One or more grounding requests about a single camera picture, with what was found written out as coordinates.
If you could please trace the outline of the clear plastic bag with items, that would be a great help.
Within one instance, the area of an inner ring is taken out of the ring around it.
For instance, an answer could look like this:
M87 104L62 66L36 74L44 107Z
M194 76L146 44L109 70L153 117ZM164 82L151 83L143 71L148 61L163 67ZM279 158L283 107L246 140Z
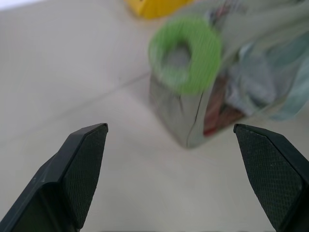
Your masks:
M157 114L183 147L253 116L286 120L309 100L309 0L198 0L148 58Z

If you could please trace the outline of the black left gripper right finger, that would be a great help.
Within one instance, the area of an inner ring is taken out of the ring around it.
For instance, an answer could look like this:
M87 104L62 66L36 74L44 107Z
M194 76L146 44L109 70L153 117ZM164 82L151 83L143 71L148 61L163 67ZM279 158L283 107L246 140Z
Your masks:
M281 134L235 124L248 180L276 232L309 232L309 161Z

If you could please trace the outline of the yellow object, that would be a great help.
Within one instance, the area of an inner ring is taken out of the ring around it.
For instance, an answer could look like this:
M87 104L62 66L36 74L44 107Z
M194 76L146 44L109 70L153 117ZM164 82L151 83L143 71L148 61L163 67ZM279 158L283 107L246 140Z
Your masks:
M156 19L168 16L195 0L124 0L128 8L138 17Z

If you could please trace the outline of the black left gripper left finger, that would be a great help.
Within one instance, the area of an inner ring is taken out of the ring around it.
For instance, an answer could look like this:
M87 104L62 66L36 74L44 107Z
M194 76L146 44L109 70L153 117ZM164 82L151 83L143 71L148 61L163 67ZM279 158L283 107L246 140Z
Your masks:
M0 232L80 232L97 188L106 123L71 133L0 221Z

